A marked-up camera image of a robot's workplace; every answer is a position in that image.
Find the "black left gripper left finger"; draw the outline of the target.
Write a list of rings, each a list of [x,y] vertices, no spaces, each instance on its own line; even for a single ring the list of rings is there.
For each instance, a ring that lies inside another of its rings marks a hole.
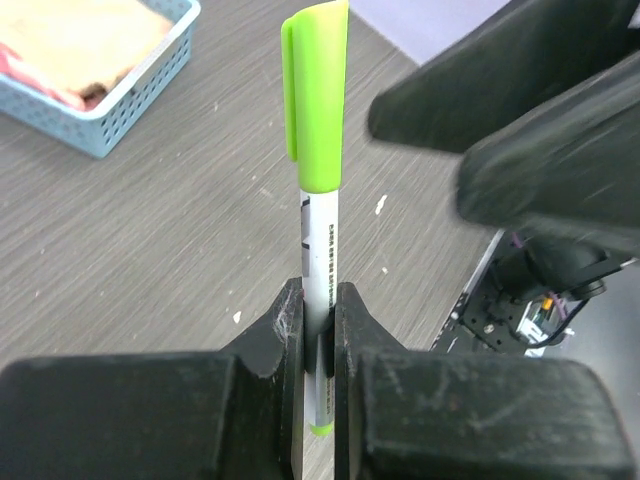
[[[215,351],[25,358],[1,373],[5,479],[298,479],[302,288]]]

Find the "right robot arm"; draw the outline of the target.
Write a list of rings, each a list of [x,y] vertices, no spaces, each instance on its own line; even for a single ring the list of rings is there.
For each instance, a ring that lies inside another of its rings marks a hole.
[[[427,351],[340,285],[336,478],[638,476],[601,380],[526,356],[639,257],[638,10],[509,2],[373,100],[374,139],[461,156],[457,213],[497,235]]]

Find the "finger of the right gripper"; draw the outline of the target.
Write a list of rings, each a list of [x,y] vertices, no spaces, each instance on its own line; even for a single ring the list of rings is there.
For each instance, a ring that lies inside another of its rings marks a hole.
[[[511,1],[377,95],[376,140],[462,153],[639,45],[636,1]]]
[[[484,226],[638,249],[638,55],[471,147],[456,210]]]

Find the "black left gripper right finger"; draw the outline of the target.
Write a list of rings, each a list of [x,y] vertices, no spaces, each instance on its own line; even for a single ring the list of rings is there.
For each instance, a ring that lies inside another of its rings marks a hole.
[[[409,350],[337,290],[338,479],[631,479],[610,395],[564,359]]]

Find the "white pen lime end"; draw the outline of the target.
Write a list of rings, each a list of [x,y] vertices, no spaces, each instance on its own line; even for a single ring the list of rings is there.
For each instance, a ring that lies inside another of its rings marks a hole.
[[[337,293],[338,199],[336,191],[300,192],[304,413],[317,436],[334,422],[334,313]]]

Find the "lime green pen cap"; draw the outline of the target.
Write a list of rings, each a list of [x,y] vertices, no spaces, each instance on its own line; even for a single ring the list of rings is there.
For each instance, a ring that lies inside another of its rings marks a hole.
[[[349,3],[302,9],[281,27],[284,120],[301,190],[340,188]]]

